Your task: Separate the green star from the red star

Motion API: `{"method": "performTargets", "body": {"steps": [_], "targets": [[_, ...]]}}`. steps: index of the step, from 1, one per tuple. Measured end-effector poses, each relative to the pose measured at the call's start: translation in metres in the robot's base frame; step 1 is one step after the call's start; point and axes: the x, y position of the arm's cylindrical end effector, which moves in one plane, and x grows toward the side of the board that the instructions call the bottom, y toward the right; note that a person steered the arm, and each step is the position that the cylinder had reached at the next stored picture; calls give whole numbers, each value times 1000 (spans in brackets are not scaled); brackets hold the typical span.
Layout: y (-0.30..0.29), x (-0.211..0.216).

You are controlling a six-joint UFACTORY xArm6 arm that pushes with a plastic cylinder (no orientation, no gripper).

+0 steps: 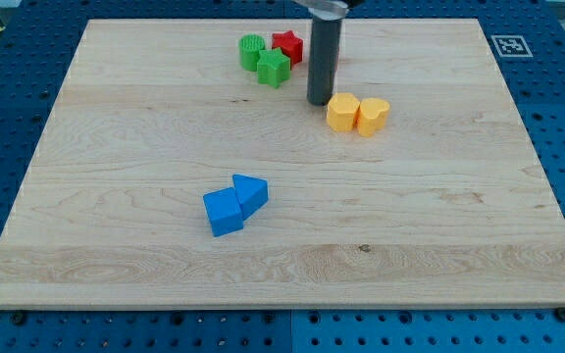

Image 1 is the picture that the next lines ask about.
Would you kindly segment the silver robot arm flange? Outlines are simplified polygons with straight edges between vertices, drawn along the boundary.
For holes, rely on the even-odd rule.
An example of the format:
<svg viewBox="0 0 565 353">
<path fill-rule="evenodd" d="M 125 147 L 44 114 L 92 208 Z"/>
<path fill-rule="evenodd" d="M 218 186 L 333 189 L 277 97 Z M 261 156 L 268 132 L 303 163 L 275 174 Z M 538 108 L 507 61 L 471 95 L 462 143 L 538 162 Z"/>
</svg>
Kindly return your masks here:
<svg viewBox="0 0 565 353">
<path fill-rule="evenodd" d="M 293 0 L 293 2 L 307 8 L 313 16 L 334 21 L 345 18 L 352 8 L 363 4 L 365 0 Z"/>
</svg>

